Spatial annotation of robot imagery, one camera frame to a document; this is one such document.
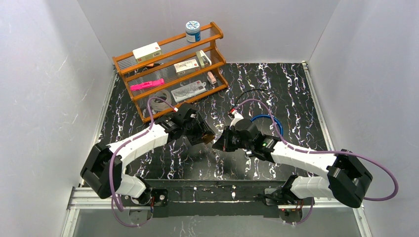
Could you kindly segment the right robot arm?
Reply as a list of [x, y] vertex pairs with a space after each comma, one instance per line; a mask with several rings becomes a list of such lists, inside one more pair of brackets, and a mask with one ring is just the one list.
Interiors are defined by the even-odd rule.
[[288, 201], [334, 198], [348, 207], [359, 208], [373, 179], [350, 152], [326, 154], [298, 146], [291, 148], [279, 137], [262, 134], [249, 119], [226, 126], [212, 147], [223, 152], [244, 149], [259, 160], [314, 173], [313, 177], [293, 175], [286, 181], [279, 197]]

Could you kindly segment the brass padlock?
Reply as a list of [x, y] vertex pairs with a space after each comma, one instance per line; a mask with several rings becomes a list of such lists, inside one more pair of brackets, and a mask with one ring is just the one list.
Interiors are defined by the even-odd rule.
[[202, 136], [202, 142], [205, 144], [211, 143], [215, 136], [213, 134], [205, 134]]

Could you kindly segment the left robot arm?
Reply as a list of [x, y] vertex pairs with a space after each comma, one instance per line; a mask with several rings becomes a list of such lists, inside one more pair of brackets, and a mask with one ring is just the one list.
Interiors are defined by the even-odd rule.
[[215, 138], [198, 110], [183, 103], [172, 113], [159, 117], [151, 126], [119, 142], [97, 143], [81, 169], [80, 176], [101, 198], [115, 195], [143, 197], [149, 187], [139, 177], [124, 174], [124, 169], [136, 158], [182, 136], [191, 145], [208, 144]]

